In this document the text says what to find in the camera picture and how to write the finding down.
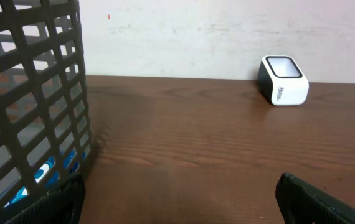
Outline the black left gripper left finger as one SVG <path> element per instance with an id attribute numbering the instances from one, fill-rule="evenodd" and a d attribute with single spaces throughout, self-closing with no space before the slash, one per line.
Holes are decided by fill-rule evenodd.
<path id="1" fill-rule="evenodd" d="M 68 179 L 51 185 L 42 194 L 28 195 L 0 209 L 0 224 L 78 224 L 85 194 L 82 175 L 73 173 Z"/>

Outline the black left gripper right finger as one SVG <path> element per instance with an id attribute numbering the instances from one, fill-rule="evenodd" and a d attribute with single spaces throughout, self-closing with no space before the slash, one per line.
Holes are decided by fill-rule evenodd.
<path id="1" fill-rule="evenodd" d="M 286 224 L 355 224 L 355 208 L 290 173 L 283 173 L 275 198 Z"/>

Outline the blue Oreo cookie pack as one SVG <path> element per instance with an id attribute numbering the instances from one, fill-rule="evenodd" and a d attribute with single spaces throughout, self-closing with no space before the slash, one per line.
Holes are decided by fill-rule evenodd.
<path id="1" fill-rule="evenodd" d="M 67 166 L 71 163 L 72 159 L 77 155 L 77 151 L 75 148 L 72 149 L 72 151 L 68 154 L 68 156 L 65 158 L 63 162 L 63 167 L 67 168 Z M 55 164 L 55 159 L 53 156 L 50 156 L 45 163 L 42 164 L 42 166 L 37 170 L 37 172 L 34 175 L 35 181 L 37 184 L 45 177 L 46 174 L 49 173 L 51 168 L 53 168 Z M 76 162 L 73 167 L 69 170 L 69 174 L 75 172 L 77 168 L 79 167 L 79 163 Z M 19 180 L 19 176 L 17 174 L 17 170 L 13 169 L 8 176 L 11 178 L 11 180 L 6 180 L 6 177 L 4 180 L 2 180 L 4 183 L 0 183 L 0 199 L 3 197 L 9 190 L 10 188 Z M 49 179 L 49 181 L 46 183 L 46 187 L 56 183 L 59 179 L 59 173 L 55 172 L 52 177 Z M 10 204 L 13 204 L 22 198 L 28 196 L 28 191 L 25 186 L 21 187 L 20 190 L 17 191 L 17 193 L 11 197 L 11 199 L 5 204 L 4 207 L 9 206 Z"/>

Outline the white barcode scanner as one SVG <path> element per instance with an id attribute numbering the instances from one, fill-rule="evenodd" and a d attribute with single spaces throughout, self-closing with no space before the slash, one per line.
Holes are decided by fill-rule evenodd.
<path id="1" fill-rule="evenodd" d="M 309 82 L 297 63 L 286 55 L 267 55 L 258 71 L 260 92 L 274 106 L 298 106 L 308 96 Z"/>

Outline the grey plastic mesh basket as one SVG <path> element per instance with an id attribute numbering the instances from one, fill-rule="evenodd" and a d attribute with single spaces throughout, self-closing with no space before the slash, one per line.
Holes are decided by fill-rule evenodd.
<path id="1" fill-rule="evenodd" d="M 92 148 L 78 1 L 0 0 L 0 183 L 13 169 L 19 176 L 0 209 L 23 186 L 28 195 L 45 192 L 55 172 L 56 183 L 73 173 L 84 178 Z M 50 156 L 55 164 L 37 184 Z"/>

